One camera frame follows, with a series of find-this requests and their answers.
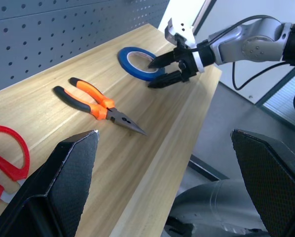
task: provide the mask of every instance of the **wooden table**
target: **wooden table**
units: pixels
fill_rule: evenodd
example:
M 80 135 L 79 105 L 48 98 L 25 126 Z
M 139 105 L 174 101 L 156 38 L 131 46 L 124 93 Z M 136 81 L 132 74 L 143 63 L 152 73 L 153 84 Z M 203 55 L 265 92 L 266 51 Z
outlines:
M 30 174 L 61 140 L 99 130 L 92 183 L 78 237 L 161 234 L 221 75 L 217 68 L 207 67 L 191 83 L 149 89 L 144 81 L 120 67 L 117 53 L 126 46 L 157 55 L 173 48 L 160 31 L 145 25 L 0 91 L 0 125 L 16 130 L 27 142 Z M 107 120 L 97 121 L 59 100 L 52 92 L 56 85 L 93 101 L 68 83 L 70 77 L 99 88 L 148 136 Z M 0 155 L 22 166 L 22 152 L 8 135 L 0 134 Z M 0 183 L 9 192 L 18 189 L 1 171 Z M 0 201 L 0 214 L 5 207 Z

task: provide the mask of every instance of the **white wall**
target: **white wall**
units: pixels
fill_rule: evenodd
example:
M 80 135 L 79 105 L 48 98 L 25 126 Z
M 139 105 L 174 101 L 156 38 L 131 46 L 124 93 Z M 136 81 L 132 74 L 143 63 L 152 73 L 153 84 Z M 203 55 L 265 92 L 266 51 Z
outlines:
M 179 17 L 190 26 L 196 19 L 205 0 L 170 0 L 158 29 L 164 32 L 171 17 Z
M 273 16 L 281 22 L 295 23 L 295 0 L 217 0 L 197 34 L 196 41 L 201 42 L 216 31 L 233 25 L 248 16 L 260 14 Z M 235 73 L 237 86 L 273 64 L 276 63 L 237 62 Z M 221 82 L 233 89 L 232 64 L 221 65 L 219 68 L 223 72 Z M 291 69 L 292 67 L 286 65 L 273 69 L 253 80 L 238 93 L 256 103 Z

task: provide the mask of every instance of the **blue painter's tape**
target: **blue painter's tape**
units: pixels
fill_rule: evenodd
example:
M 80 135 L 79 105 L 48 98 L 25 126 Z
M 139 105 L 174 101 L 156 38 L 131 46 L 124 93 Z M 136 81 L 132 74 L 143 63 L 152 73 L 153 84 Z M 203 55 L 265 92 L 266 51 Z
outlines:
M 142 79 L 151 81 L 155 79 L 156 77 L 162 75 L 165 73 L 164 68 L 157 69 L 155 72 L 145 72 L 138 68 L 136 68 L 130 61 L 129 56 L 131 55 L 138 55 L 145 57 L 152 61 L 156 56 L 152 54 L 151 52 L 148 52 L 144 49 L 137 48 L 137 47 L 126 47 L 119 51 L 118 53 L 118 60 L 122 68 L 129 73 L 130 75 Z

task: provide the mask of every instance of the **gray robot arm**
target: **gray robot arm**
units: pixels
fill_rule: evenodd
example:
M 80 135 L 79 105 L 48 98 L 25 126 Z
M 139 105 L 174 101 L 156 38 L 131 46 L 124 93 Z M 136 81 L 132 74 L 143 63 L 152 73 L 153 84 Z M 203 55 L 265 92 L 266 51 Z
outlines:
M 215 63 L 249 60 L 253 62 L 280 61 L 289 38 L 291 23 L 274 19 L 260 19 L 249 25 L 240 25 L 210 45 Z M 222 31 L 208 37 L 214 39 Z
M 259 19 L 249 25 L 243 22 Z M 235 25 L 216 32 L 196 44 L 190 28 L 171 19 L 165 38 L 176 45 L 172 52 L 156 57 L 150 68 L 179 63 L 181 71 L 164 74 L 150 82 L 152 88 L 163 88 L 177 82 L 189 81 L 208 65 L 249 60 L 253 62 L 285 61 L 295 66 L 295 24 L 281 23 L 273 17 L 248 17 Z

